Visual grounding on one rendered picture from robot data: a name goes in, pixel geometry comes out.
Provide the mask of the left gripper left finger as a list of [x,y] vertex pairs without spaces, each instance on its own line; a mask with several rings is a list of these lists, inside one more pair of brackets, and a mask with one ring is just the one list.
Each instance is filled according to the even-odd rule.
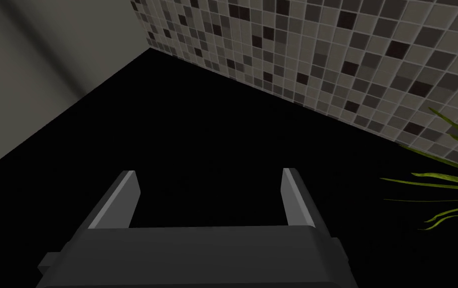
[[136,171],[123,173],[113,192],[109,193],[99,212],[88,226],[89,229],[129,228],[138,200],[141,195]]

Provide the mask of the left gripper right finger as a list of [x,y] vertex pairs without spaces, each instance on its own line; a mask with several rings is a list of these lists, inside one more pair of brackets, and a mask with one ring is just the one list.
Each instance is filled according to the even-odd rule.
[[281,197],[289,226],[312,226],[314,221],[289,168],[283,168]]

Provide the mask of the green leafy plant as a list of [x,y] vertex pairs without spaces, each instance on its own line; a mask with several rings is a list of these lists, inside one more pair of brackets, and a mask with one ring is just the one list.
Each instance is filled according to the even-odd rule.
[[[452,127],[456,128],[458,130],[458,124],[441,114],[441,112],[435,110],[434,108],[430,107],[430,111],[434,112],[435,115],[439,116],[441,119],[443,119],[445,122],[450,124]],[[449,136],[456,141],[458,141],[458,136],[454,134],[449,134]],[[445,158],[441,158],[432,154],[428,154],[425,152],[422,152],[420,150],[402,145],[401,147],[408,149],[410,151],[413,151],[415,153],[421,154],[422,156],[425,156],[427,158],[436,160],[438,162],[447,164],[449,166],[458,168],[458,163],[455,161],[447,160]],[[427,172],[427,173],[412,173],[416,177],[421,177],[421,178],[434,178],[434,179],[440,179],[444,181],[451,182],[452,184],[435,184],[435,183],[425,183],[425,182],[412,182],[412,181],[405,181],[405,180],[397,180],[397,179],[390,179],[390,178],[381,178],[382,180],[388,181],[388,182],[395,182],[395,183],[401,183],[401,184],[408,184],[408,185],[413,185],[413,186],[421,186],[421,187],[433,187],[433,188],[443,188],[443,189],[452,189],[452,190],[458,190],[458,176],[450,175],[450,174],[442,174],[442,173],[436,173],[436,172]],[[432,225],[428,228],[423,228],[422,231],[429,231],[433,230],[434,228],[438,227],[441,223],[443,223],[447,219],[455,218],[458,217],[458,208],[455,209],[450,209],[444,212],[441,212],[437,215],[435,215],[433,218],[425,221],[426,223],[431,223]]]

